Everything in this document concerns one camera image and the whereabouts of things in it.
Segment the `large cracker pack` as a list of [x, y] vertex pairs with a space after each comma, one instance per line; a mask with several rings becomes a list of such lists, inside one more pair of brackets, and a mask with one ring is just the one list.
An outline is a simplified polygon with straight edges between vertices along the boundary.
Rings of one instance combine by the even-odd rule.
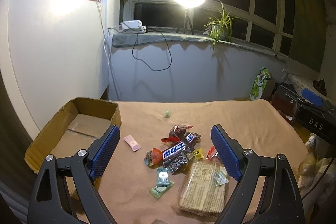
[[179, 191], [177, 208], [200, 216], [217, 217], [226, 203], [229, 176], [224, 165], [195, 160]]

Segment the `pink candy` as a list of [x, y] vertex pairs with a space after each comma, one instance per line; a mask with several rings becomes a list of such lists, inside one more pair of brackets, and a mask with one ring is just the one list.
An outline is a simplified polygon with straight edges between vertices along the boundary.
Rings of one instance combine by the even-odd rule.
[[131, 148], [133, 152], [136, 152], [141, 149], [140, 144], [131, 135], [127, 135], [126, 137], [123, 138], [123, 140]]

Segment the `small red candy packet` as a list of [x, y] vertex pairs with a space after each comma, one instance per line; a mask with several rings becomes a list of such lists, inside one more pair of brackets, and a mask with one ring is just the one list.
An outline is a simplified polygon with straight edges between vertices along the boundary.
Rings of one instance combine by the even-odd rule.
[[206, 159], [208, 159], [208, 160], [213, 160], [213, 159], [215, 159], [217, 156], [218, 156], [218, 152], [217, 152], [216, 148], [215, 148], [214, 146], [212, 146], [212, 147], [209, 149], [208, 153], [207, 153], [207, 157], [206, 157]]

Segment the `yellow candy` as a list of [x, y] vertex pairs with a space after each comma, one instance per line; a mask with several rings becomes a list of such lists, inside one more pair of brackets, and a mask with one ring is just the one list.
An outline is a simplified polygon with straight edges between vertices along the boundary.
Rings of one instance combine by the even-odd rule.
[[194, 159], [203, 159], [204, 158], [203, 149], [199, 148], [199, 149], [193, 151], [193, 158]]

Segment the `green mint candy pack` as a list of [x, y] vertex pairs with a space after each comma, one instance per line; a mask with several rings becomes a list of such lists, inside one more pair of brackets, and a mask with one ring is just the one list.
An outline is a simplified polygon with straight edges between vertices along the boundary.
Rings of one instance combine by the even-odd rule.
[[149, 193], [155, 198], [160, 199], [169, 189], [174, 186], [169, 178], [170, 170], [168, 168], [157, 169], [157, 180], [154, 187], [149, 189]]

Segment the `small Snickers bar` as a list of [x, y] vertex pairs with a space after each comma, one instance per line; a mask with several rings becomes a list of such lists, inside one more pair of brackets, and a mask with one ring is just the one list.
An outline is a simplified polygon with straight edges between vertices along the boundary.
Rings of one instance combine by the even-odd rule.
[[191, 151], [193, 151], [195, 145], [201, 141], [201, 137], [202, 136], [200, 134], [197, 134], [195, 132], [190, 132], [185, 137], [185, 142]]

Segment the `black white patterned packet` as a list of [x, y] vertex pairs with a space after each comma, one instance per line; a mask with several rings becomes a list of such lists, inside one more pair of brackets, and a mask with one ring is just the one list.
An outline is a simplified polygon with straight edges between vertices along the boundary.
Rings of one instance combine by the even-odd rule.
[[163, 162], [163, 167], [167, 168], [171, 174], [177, 174], [184, 171], [189, 162], [193, 159], [192, 153], [180, 153], [174, 159]]

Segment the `clear bag dark snack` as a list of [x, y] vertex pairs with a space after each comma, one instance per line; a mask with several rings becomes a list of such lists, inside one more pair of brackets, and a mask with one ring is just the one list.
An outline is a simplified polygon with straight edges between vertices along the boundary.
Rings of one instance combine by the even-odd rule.
[[176, 124], [170, 131], [169, 137], [176, 137], [182, 140], [188, 129], [193, 128], [192, 125], [188, 124]]

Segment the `long Snickers bar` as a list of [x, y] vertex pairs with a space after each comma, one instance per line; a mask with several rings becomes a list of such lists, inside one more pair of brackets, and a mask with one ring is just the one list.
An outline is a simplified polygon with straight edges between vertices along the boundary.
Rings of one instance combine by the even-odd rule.
[[177, 143], [176, 145], [174, 145], [173, 147], [170, 147], [166, 150], [164, 150], [163, 153], [163, 161], [167, 161], [169, 159], [172, 159], [173, 157], [179, 155], [182, 152], [186, 152], [186, 153], [190, 153], [190, 147], [183, 141], [180, 141], [179, 143]]

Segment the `green skateboard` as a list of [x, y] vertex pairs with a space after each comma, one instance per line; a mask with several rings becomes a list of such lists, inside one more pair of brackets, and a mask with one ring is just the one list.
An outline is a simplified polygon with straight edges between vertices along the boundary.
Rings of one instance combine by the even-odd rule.
[[266, 67], [260, 68], [259, 73], [256, 75], [249, 95], [250, 100], [255, 101], [260, 99], [268, 81], [272, 79]]

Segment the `brown cardboard box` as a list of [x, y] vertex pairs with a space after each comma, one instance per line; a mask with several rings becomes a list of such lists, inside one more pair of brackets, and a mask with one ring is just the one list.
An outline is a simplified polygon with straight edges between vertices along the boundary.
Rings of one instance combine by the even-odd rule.
[[66, 103], [44, 126], [25, 153], [25, 162], [38, 173], [45, 157], [72, 156], [102, 137], [110, 125], [121, 125], [117, 103], [75, 98]]

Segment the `potted spider plant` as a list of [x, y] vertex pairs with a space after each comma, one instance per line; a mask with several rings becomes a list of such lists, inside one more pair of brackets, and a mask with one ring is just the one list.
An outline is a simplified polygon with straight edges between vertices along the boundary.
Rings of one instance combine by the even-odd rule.
[[239, 19], [239, 17], [232, 16], [231, 13], [226, 10], [223, 2], [219, 1], [219, 3], [220, 8], [218, 8], [218, 12], [220, 16], [210, 15], [206, 17], [208, 22], [204, 25], [209, 33], [211, 49], [213, 51], [216, 45], [231, 41], [233, 25], [236, 23], [235, 20]]

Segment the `small green candy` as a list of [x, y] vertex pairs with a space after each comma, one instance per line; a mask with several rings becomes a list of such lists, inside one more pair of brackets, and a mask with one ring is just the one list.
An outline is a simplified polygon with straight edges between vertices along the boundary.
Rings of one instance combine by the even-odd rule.
[[171, 110], [166, 110], [163, 114], [164, 118], [170, 118], [171, 117]]

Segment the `white cabinet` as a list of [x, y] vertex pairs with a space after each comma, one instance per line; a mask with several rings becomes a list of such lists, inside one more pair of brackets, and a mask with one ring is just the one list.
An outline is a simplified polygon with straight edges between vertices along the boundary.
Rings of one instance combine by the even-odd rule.
[[103, 94], [104, 20], [95, 0], [1, 0], [1, 74], [30, 138], [69, 100]]

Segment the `grey windowsill cloth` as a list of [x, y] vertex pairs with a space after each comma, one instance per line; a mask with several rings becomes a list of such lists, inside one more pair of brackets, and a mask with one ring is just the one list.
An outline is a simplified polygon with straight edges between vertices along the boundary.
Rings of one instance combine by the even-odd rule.
[[[213, 42], [208, 36], [197, 36], [197, 35], [183, 35], [183, 34], [175, 34], [175, 33], [163, 33], [160, 32], [148, 32], [145, 34], [113, 34], [112, 35], [112, 46], [114, 48], [129, 48], [134, 46], [135, 44], [144, 46], [155, 43], [163, 43], [163, 42], [172, 42], [172, 43], [203, 43], [209, 44]], [[286, 62], [288, 57], [283, 55], [282, 53], [274, 52], [268, 48], [264, 48], [254, 43], [248, 42], [227, 42], [220, 40], [218, 42], [219, 45], [236, 47], [243, 50], [248, 50], [256, 53], [260, 53], [262, 55], [275, 57], [276, 59], [281, 60], [282, 62]]]

